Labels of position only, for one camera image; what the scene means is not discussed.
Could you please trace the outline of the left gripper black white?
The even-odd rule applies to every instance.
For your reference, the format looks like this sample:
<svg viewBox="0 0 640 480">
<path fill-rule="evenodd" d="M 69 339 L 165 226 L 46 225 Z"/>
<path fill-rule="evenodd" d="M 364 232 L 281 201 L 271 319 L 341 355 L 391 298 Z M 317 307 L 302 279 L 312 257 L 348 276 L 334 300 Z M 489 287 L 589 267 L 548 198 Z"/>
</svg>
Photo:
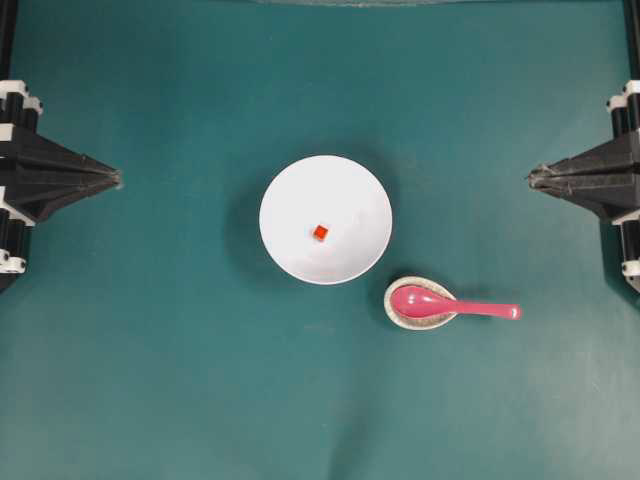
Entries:
<svg viewBox="0 0 640 480">
<path fill-rule="evenodd" d="M 24 81 L 1 81 L 2 293 L 27 270 L 36 223 L 48 220 L 62 208 L 120 186 L 119 170 L 34 133 L 42 113 L 42 102 L 29 94 Z M 82 185 L 17 185 L 13 177 L 17 161 L 112 179 Z"/>
</svg>

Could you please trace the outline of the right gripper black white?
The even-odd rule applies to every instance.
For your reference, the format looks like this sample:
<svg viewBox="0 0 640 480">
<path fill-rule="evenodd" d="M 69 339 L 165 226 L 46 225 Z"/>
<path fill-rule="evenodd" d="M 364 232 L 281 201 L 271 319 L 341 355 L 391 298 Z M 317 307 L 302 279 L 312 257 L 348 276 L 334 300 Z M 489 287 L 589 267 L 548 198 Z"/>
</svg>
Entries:
<svg viewBox="0 0 640 480">
<path fill-rule="evenodd" d="M 629 80 L 607 101 L 615 139 L 528 175 L 529 187 L 613 220 L 619 228 L 625 281 L 639 291 L 639 138 L 620 137 L 639 129 L 639 81 Z"/>
</svg>

